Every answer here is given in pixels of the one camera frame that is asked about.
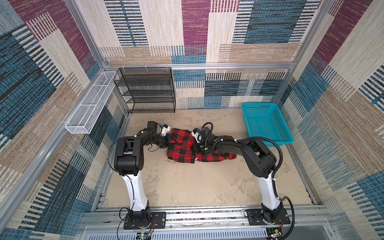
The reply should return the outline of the red black plaid shirt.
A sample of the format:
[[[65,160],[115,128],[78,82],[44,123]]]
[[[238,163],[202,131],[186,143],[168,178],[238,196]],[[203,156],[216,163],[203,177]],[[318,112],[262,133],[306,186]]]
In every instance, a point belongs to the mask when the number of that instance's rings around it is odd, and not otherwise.
[[[172,129],[171,145],[167,149],[167,158],[178,163],[194,164],[195,162],[221,162],[224,160],[234,160],[236,154],[230,153],[198,153],[196,149],[196,139],[191,131]]]

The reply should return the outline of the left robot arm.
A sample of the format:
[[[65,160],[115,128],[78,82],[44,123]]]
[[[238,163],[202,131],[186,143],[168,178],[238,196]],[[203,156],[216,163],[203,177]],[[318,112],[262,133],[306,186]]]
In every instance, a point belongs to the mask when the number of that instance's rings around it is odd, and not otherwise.
[[[132,137],[123,137],[117,141],[114,170],[122,176],[130,197],[130,206],[123,218],[124,229],[165,228],[166,212],[152,213],[149,200],[145,195],[142,170],[144,168],[144,146],[157,145],[167,148],[171,135],[158,134],[156,130],[145,129]]]

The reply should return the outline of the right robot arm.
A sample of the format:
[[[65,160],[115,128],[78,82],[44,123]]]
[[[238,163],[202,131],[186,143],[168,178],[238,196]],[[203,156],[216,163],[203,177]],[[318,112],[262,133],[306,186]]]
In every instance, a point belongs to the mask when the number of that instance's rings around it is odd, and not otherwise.
[[[194,149],[198,153],[228,153],[240,155],[250,172],[257,177],[262,193],[262,216],[266,224],[279,219],[284,205],[278,195],[275,175],[282,165],[283,154],[279,145],[264,137],[235,140],[233,138],[209,137],[196,140]]]

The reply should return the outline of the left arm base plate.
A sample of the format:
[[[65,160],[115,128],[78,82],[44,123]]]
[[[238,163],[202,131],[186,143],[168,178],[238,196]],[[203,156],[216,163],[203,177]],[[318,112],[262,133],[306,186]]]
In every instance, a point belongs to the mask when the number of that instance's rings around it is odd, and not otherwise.
[[[166,226],[166,212],[130,211],[124,221],[124,230],[164,229]]]

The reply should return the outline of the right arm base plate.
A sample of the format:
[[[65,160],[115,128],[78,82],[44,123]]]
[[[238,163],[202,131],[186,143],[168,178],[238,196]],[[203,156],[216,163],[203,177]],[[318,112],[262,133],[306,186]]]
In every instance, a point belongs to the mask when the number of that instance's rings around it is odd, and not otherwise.
[[[248,219],[250,226],[267,225],[290,225],[291,220],[284,208],[270,211],[268,209],[246,209],[244,216]]]

